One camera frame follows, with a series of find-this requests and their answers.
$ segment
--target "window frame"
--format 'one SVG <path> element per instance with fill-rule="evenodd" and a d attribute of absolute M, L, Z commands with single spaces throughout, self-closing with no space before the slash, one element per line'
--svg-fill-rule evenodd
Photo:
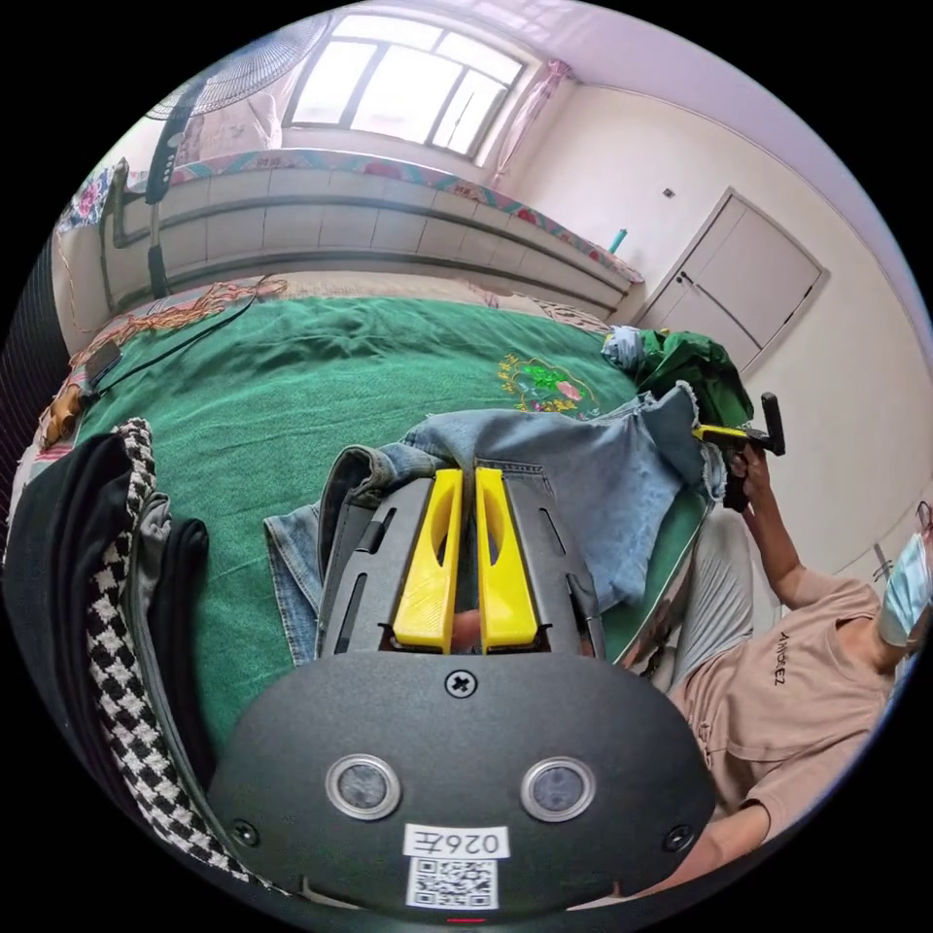
<path fill-rule="evenodd" d="M 429 50 L 418 49 L 416 46 L 406 45 L 402 42 L 389 42 L 387 40 L 380 39 L 364 39 L 357 38 L 353 36 L 336 36 L 334 31 L 338 25 L 343 21 L 345 17 L 381 17 L 381 18 L 391 18 L 391 19 L 407 19 L 414 22 L 422 22 L 424 25 L 435 26 L 440 30 L 437 38 L 434 40 L 432 47 Z M 456 58 L 451 58 L 449 55 L 442 54 L 437 52 L 436 49 L 439 47 L 440 43 L 443 42 L 445 37 L 448 35 L 457 35 L 464 39 L 469 39 L 471 42 L 478 43 L 479 45 L 486 46 L 488 49 L 496 52 L 497 54 L 504 55 L 506 58 L 510 59 L 516 65 L 518 65 L 518 71 L 515 74 L 515 77 L 511 82 L 506 85 L 501 79 L 497 78 L 495 75 L 491 75 L 488 72 L 483 71 L 481 68 L 477 68 L 474 65 L 467 65 L 461 61 L 458 61 Z M 515 89 L 522 83 L 523 79 L 527 76 L 528 70 L 531 67 L 534 67 L 530 61 L 524 60 L 522 57 L 516 55 L 514 52 L 508 52 L 505 49 L 501 48 L 495 42 L 490 42 L 488 38 L 483 36 L 479 38 L 478 36 L 471 35 L 469 32 L 461 31 L 453 25 L 447 25 L 446 23 L 433 21 L 429 19 L 422 19 L 415 14 L 408 15 L 403 14 L 402 12 L 392 11 L 381 11 L 381 10 L 352 10 L 346 13 L 341 13 L 339 16 L 334 16 L 332 22 L 328 27 L 328 31 L 324 35 L 324 41 L 320 44 L 319 47 L 310 55 L 308 60 L 305 62 L 304 67 L 301 69 L 301 74 L 298 77 L 297 82 L 295 83 L 294 90 L 292 91 L 291 97 L 289 98 L 288 106 L 285 109 L 285 114 L 282 117 L 282 127 L 283 129 L 330 129 L 341 132 L 355 132 L 363 133 L 369 136 L 379 136 L 383 139 L 392 139 L 397 142 L 407 143 L 411 146 L 424 146 L 427 149 L 432 149 L 435 152 L 446 153 L 449 156 L 455 158 L 460 158 L 465 161 L 473 162 L 477 160 L 479 153 L 485 146 L 488 141 L 490 131 L 492 127 L 496 124 L 499 118 L 502 115 L 502 112 L 515 93 Z M 321 59 L 321 56 L 324 54 L 325 50 L 330 46 L 331 43 L 366 43 L 376 47 L 376 51 L 370 57 L 369 61 L 366 63 L 366 66 L 363 68 L 363 72 L 357 80 L 356 86 L 350 94 L 350 97 L 347 100 L 346 106 L 343 109 L 343 113 L 340 115 L 340 120 L 336 123 L 334 122 L 319 122 L 319 121 L 296 121 L 294 118 L 294 113 L 297 110 L 298 102 L 301 99 L 301 94 L 304 93 L 304 90 L 307 86 L 308 79 L 311 77 L 312 72 L 318 64 L 318 61 Z M 434 116 L 434 122 L 432 123 L 431 129 L 428 132 L 427 139 L 424 143 L 414 142 L 409 139 L 404 139 L 400 136 L 394 136 L 391 133 L 381 133 L 377 130 L 363 130 L 363 129 L 354 129 L 353 121 L 357 117 L 357 112 L 360 108 L 360 104 L 363 100 L 363 95 L 369 88 L 369 84 L 372 81 L 373 76 L 376 73 L 379 65 L 382 63 L 383 59 L 386 56 L 386 53 L 389 49 L 398 48 L 398 49 L 411 49 L 415 52 L 426 52 L 427 54 L 433 55 L 437 58 L 442 58 L 445 61 L 449 61 L 455 65 L 460 66 L 460 75 L 451 85 L 450 90 L 447 93 L 444 102 L 440 105 L 437 110 L 436 115 Z M 467 78 L 467 75 L 471 72 L 476 72 L 477 74 L 482 75 L 485 78 L 489 78 L 492 81 L 495 81 L 499 85 L 504 85 L 504 93 L 500 95 L 500 99 L 493 106 L 490 107 L 486 113 L 486 116 L 479 124 L 479 127 L 476 130 L 473 139 L 471 140 L 469 146 L 465 153 L 459 153 L 454 149 L 450 149 L 447 146 L 440 146 L 433 141 L 434 135 L 440 127 L 441 122 L 444 117 L 447 115 L 451 105 L 453 104 L 454 97 L 457 94 L 457 91 L 460 89 L 464 80 Z"/>

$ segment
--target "surgical mask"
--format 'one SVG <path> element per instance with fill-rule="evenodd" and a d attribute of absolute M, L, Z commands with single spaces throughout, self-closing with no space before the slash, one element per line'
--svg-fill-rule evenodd
<path fill-rule="evenodd" d="M 933 572 L 921 535 L 914 535 L 901 553 L 884 590 L 878 631 L 895 648 L 913 641 L 911 633 L 923 611 L 933 603 Z"/>

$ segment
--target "person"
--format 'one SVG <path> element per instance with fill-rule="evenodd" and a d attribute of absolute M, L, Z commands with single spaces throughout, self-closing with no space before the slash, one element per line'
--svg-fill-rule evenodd
<path fill-rule="evenodd" d="M 893 567 L 881 602 L 867 583 L 805 568 L 784 528 L 763 453 L 733 461 L 748 507 L 714 512 L 697 540 L 669 697 L 703 752 L 716 790 L 712 819 L 678 869 L 638 897 L 748 854 L 808 811 L 881 718 L 895 670 L 913 653 L 933 604 L 933 522 Z M 755 635 L 751 532 L 768 582 L 789 610 Z M 474 643 L 479 613 L 455 619 Z"/>

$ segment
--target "electric fan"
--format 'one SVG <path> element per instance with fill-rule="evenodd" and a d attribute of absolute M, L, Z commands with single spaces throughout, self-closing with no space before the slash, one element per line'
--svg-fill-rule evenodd
<path fill-rule="evenodd" d="M 168 279 L 158 240 L 158 205 L 168 192 L 178 148 L 192 117 L 209 114 L 258 93 L 306 58 L 326 33 L 330 13 L 309 17 L 263 36 L 215 62 L 169 94 L 147 116 L 165 121 L 146 183 L 152 208 L 149 275 L 153 297 L 168 294 Z"/>

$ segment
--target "curtain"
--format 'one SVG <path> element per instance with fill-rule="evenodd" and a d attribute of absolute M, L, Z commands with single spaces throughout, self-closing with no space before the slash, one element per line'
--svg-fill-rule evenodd
<path fill-rule="evenodd" d="M 496 174 L 490 181 L 490 187 L 495 188 L 508 172 L 508 165 L 512 157 L 522 145 L 532 123 L 535 122 L 544 105 L 554 95 L 561 81 L 570 74 L 570 66 L 565 61 L 554 59 L 547 63 L 547 71 L 540 81 L 531 89 L 525 102 L 518 110 L 505 134 L 499 157 L 496 161 Z"/>

